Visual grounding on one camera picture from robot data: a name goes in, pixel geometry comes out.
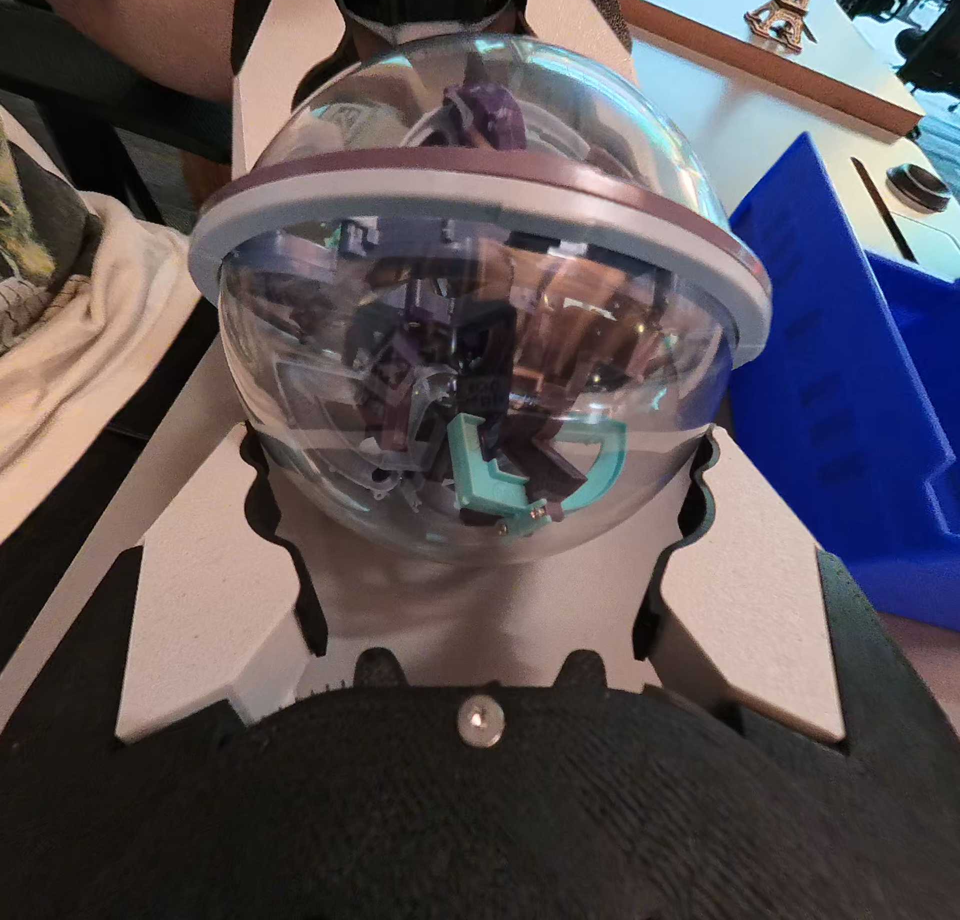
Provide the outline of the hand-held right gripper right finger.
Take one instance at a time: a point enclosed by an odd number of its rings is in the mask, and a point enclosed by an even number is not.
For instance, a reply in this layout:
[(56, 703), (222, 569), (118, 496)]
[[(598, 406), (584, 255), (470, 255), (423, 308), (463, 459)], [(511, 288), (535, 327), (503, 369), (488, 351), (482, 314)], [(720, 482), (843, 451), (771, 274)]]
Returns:
[(744, 707), (839, 744), (818, 541), (721, 427), (688, 477), (680, 539), (657, 557), (633, 622), (634, 658), (704, 710)]

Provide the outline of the patterned cloth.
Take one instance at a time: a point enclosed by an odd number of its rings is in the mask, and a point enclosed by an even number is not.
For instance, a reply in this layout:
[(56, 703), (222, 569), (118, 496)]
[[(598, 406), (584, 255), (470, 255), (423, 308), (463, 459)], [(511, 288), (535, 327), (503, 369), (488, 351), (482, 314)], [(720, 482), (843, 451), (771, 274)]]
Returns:
[(1, 354), (88, 292), (102, 222), (1, 128)]

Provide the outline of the black round desk grommet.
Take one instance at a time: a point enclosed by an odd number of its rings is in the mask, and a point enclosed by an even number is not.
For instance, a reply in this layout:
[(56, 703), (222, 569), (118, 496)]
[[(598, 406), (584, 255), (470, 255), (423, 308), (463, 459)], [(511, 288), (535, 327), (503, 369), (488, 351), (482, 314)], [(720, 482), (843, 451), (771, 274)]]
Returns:
[(942, 213), (954, 195), (935, 173), (913, 163), (904, 163), (886, 171), (886, 183), (902, 202), (929, 214)]

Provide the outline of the blue plastic bin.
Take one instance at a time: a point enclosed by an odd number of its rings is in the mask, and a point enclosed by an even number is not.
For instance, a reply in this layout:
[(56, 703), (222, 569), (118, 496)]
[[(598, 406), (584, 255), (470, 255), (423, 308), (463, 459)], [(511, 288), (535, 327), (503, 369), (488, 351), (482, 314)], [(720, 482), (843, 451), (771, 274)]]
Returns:
[(958, 268), (865, 249), (807, 132), (730, 223), (773, 294), (737, 444), (878, 610), (958, 631)]

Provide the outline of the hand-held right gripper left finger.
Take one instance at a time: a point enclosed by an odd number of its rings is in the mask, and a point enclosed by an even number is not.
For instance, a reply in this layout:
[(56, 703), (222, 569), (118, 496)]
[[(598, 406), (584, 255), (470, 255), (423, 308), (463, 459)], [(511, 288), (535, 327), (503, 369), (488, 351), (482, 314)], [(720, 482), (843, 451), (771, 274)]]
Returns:
[(289, 706), (329, 625), (258, 437), (233, 427), (143, 535), (115, 734), (127, 744), (220, 701)]

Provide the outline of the person's pale clothing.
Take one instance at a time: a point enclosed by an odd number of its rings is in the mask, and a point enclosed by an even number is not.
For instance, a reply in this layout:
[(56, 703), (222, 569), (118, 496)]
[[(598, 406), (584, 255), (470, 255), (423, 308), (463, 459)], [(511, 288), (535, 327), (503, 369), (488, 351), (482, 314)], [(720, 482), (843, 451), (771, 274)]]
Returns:
[[(9, 125), (12, 119), (3, 109), (9, 137), (39, 161), (27, 148), (31, 138), (17, 122)], [(76, 191), (101, 219), (102, 239), (88, 291), (1, 354), (5, 484), (30, 461), (39, 464), (43, 446), (62, 444), (52, 440), (56, 431), (67, 436), (67, 449), (54, 454), (54, 462), (71, 466), (80, 455), (81, 438), (99, 431), (91, 426), (92, 417), (109, 419), (103, 407), (123, 406), (119, 394), (138, 390), (132, 378), (150, 376), (198, 299), (187, 271), (185, 235), (137, 218), (111, 196)]]

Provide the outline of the clear plastic maze ball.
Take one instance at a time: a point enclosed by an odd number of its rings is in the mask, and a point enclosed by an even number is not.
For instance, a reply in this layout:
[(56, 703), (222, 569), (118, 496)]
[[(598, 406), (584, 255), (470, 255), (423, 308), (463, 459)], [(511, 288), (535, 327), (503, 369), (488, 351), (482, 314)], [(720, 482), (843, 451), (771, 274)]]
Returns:
[(756, 358), (771, 282), (640, 90), (524, 34), (351, 66), (203, 208), (270, 460), (371, 542), (468, 567), (560, 554), (684, 468)]

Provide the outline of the person's left forearm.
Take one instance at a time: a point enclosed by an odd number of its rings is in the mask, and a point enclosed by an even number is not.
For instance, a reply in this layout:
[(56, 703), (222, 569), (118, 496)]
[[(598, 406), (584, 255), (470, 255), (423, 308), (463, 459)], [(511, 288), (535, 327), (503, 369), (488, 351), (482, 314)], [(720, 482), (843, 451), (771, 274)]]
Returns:
[(228, 103), (234, 0), (44, 0), (139, 74), (186, 95)]

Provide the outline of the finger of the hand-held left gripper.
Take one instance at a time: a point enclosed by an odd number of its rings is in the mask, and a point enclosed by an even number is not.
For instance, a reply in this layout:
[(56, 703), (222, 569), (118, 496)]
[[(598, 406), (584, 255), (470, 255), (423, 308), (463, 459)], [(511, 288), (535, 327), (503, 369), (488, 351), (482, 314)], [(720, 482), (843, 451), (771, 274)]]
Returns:
[(322, 89), (361, 59), (338, 0), (234, 0), (231, 179), (268, 163), (342, 147), (358, 108)]
[(590, 58), (639, 86), (633, 38), (619, 0), (514, 0), (519, 26)]

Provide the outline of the black office chair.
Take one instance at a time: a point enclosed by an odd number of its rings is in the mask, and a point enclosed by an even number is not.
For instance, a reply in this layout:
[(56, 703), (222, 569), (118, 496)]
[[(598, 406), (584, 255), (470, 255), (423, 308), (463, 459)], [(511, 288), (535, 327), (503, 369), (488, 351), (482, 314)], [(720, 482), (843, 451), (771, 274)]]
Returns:
[(935, 0), (940, 13), (931, 26), (910, 16), (929, 0), (837, 0), (850, 19), (867, 17), (881, 24), (902, 22), (894, 46), (903, 62), (896, 75), (913, 91), (959, 95), (959, 0)]

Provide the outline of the small tower model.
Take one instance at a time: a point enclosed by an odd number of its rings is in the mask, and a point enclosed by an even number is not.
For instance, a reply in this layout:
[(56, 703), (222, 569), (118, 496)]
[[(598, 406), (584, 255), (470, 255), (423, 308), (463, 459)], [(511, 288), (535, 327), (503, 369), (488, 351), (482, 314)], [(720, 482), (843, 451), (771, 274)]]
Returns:
[(791, 53), (800, 53), (807, 28), (811, 0), (768, 0), (744, 15), (750, 33), (764, 41), (773, 41)]

